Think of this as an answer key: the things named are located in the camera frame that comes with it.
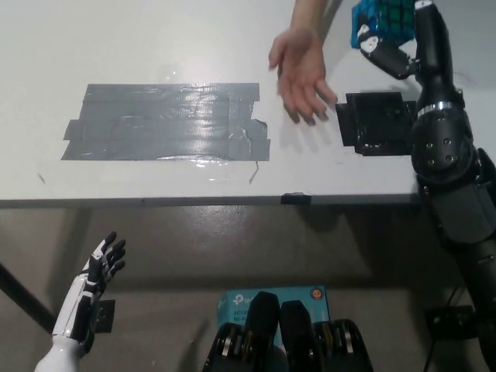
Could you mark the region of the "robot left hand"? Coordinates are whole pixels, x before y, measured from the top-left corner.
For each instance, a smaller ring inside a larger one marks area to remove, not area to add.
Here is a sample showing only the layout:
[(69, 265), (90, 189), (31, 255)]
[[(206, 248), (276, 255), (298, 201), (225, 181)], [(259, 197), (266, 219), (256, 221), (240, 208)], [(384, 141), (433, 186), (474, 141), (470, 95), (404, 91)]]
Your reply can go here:
[(52, 331), (77, 342), (88, 353), (95, 338), (100, 299), (115, 274), (124, 268), (124, 239), (111, 232), (92, 252), (64, 299)]

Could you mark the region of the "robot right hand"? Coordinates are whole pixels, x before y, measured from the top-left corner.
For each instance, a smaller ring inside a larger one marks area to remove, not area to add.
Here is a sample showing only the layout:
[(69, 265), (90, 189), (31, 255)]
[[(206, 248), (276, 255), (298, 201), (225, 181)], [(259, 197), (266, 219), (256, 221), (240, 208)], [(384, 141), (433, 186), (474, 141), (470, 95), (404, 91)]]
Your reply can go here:
[(463, 94), (453, 83), (453, 62), (449, 32), (436, 4), (414, 1), (412, 18), (415, 27), (416, 55), (410, 57), (370, 27), (364, 13), (357, 17), (356, 41), (360, 52), (376, 67), (397, 80), (412, 75), (421, 85), (416, 104), (420, 118), (430, 112), (465, 107)]

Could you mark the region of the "person's bare hand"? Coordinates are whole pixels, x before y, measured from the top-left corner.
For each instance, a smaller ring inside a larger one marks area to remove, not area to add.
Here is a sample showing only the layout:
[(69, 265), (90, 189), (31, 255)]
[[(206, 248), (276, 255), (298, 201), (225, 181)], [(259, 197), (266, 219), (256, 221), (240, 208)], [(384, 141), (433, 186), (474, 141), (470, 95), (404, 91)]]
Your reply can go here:
[(337, 102), (326, 80), (323, 44), (313, 27), (290, 28), (274, 38), (269, 68), (277, 71), (277, 92), (294, 122), (324, 119)]

